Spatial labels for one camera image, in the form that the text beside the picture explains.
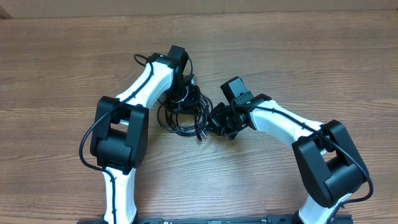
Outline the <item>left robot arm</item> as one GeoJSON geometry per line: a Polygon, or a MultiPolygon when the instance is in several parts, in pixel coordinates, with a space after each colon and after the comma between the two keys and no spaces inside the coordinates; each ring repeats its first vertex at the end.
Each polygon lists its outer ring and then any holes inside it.
{"type": "Polygon", "coordinates": [[[165,96],[163,106],[170,115],[192,115],[193,129],[199,130],[200,90],[193,73],[183,74],[191,62],[185,49],[176,45],[167,55],[153,53],[128,89],[99,100],[88,130],[90,153],[96,157],[106,187],[106,211],[98,223],[136,221],[135,174],[147,149],[149,111],[161,96],[165,96]]]}

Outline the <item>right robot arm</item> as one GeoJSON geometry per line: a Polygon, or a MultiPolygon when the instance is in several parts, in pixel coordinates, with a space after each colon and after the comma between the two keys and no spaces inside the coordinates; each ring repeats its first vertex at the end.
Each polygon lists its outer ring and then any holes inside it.
{"type": "Polygon", "coordinates": [[[254,96],[241,78],[220,86],[228,104],[211,112],[212,133],[234,139],[246,127],[270,134],[294,152],[308,197],[294,214],[268,215],[265,223],[352,223],[338,210],[369,199],[374,186],[369,171],[345,126],[311,121],[279,106],[271,97],[254,96]]]}

